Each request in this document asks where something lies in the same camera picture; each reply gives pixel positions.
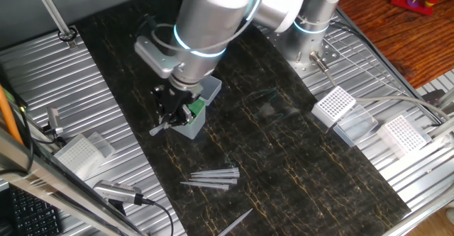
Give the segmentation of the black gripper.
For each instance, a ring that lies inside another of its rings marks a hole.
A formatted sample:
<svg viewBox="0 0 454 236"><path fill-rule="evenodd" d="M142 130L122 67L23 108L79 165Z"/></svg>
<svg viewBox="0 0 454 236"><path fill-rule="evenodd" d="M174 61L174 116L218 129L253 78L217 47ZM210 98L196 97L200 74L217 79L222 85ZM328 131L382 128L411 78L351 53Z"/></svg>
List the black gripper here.
<svg viewBox="0 0 454 236"><path fill-rule="evenodd" d="M157 103L159 125L169 121L172 127L176 127L186 125L194 119L194 113L188 107L194 102L192 92L182 91L170 83L164 83L156 86L152 93Z"/></svg>

